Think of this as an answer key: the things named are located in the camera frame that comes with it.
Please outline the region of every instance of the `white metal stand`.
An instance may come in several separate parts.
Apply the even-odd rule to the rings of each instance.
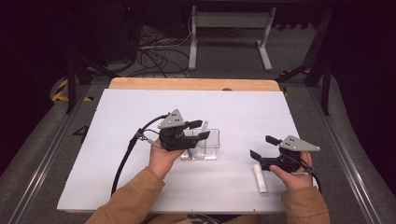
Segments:
[[[191,49],[189,69],[194,70],[197,57],[197,27],[242,27],[242,28],[265,28],[261,40],[257,46],[262,56],[265,71],[272,71],[272,65],[268,58],[265,44],[270,34],[276,8],[272,7],[269,12],[202,12],[192,7],[191,13]]]

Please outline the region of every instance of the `brown sleeve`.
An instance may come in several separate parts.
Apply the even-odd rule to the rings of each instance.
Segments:
[[[288,190],[283,193],[288,224],[329,224],[329,210],[316,187]]]
[[[87,223],[141,223],[164,186],[148,167],[119,188]]]

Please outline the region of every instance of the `clothing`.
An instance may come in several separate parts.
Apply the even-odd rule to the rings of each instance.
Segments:
[[[187,215],[149,214],[164,185],[164,182],[146,167],[128,184],[119,188],[110,201],[100,206],[86,223],[191,224]],[[330,223],[327,205],[315,187],[288,190],[282,195],[282,200],[287,207],[288,224]],[[254,224],[259,223],[259,217],[243,215],[226,223]]]

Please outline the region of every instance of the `transparent container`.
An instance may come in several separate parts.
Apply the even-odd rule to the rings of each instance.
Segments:
[[[202,130],[185,130],[186,136],[196,136]],[[218,158],[218,152],[220,147],[220,134],[219,129],[207,129],[210,132],[209,137],[206,140],[198,142],[195,148],[187,149],[180,158],[183,161],[214,161]]]

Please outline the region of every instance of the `white board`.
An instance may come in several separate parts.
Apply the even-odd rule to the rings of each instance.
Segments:
[[[281,91],[134,91],[105,90],[91,127],[67,179],[58,209],[94,211],[110,198],[114,176],[129,141],[152,119],[178,108],[183,119],[208,120],[219,129],[215,161],[177,160],[164,182],[154,213],[283,212],[285,187],[271,172],[263,172],[267,193],[260,194],[250,158],[252,149],[277,157],[278,148],[265,135],[298,136]],[[157,130],[157,121],[150,129]],[[155,133],[147,132],[150,139]],[[149,164],[148,142],[138,141],[126,162],[118,186],[125,185]]]

